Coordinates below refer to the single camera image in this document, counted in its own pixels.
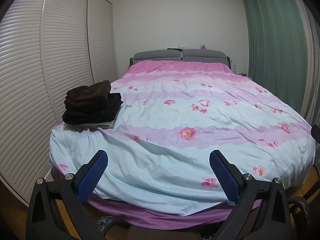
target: bedspread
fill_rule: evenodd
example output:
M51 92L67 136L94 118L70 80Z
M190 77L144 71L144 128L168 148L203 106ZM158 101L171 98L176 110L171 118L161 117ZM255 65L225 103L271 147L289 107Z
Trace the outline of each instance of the bedspread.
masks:
M50 138L50 158L63 174L107 152L94 191L101 198L179 215L225 202L209 165L216 149L242 173L279 177L285 188L301 185L312 167L310 125L222 63L139 62L111 92L124 102L112 129L61 124Z

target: blue gripper pad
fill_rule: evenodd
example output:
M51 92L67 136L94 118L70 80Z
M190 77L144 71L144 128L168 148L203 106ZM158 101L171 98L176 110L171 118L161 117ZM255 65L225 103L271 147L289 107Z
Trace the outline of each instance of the blue gripper pad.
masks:
M88 201L107 165L108 155L105 151L102 151L100 156L97 158L78 185L77 199L80 204Z
M240 200L238 183L214 151L210 153L209 162L228 200L237 204Z

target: headboard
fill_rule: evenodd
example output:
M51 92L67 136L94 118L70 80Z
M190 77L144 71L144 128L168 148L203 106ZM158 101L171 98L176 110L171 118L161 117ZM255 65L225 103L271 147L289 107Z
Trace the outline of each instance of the headboard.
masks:
M163 49L139 52L130 58L130 66L143 60L175 60L195 62L218 62L231 69L230 58L223 52L210 49Z

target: metal screw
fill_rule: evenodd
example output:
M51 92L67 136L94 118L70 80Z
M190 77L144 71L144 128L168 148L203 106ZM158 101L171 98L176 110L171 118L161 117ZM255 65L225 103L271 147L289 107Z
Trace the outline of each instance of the metal screw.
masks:
M281 181L281 179L279 179L279 178L275 178L275 182L276 182L277 184L280 184L282 181Z
M42 183L43 183L43 179L42 178L37 179L37 184L42 184Z
M244 178L247 180L252 180L252 175L249 173L244 174Z
M66 180L71 180L73 178L73 174L72 173L68 173L66 176L64 176L64 178Z

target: wall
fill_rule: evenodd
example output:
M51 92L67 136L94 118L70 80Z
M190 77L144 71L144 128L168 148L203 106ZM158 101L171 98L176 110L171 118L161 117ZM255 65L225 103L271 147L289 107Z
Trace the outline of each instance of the wall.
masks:
M140 51L185 46L223 51L248 73L248 30L242 0L113 0L118 78Z

